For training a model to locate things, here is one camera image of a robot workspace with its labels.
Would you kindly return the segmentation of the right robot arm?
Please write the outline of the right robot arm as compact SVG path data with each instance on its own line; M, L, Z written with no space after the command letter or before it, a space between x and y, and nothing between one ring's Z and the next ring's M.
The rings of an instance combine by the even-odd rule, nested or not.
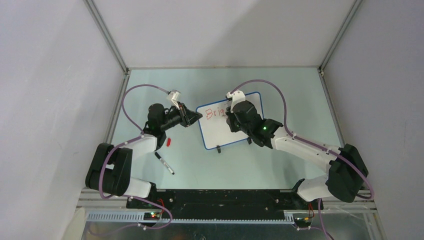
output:
M295 184L290 196L295 208L304 209L310 202L327 197L346 203L359 197L369 172L355 146L337 147L299 137L281 122L262 118L247 100L232 104L225 113L231 132L243 132L260 147L292 154L325 172L322 176L301 179Z

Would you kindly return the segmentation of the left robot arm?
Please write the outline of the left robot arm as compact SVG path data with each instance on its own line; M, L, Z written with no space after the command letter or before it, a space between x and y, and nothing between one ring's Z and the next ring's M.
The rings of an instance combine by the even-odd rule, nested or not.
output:
M187 128L202 117L201 113L189 110L181 102L170 108L160 103L150 105L141 135L116 146L109 143L97 146L85 186L109 196L138 197L145 208L153 208L158 202L158 194L151 190L151 182L131 176L132 162L159 150L167 138L167 130L177 125Z

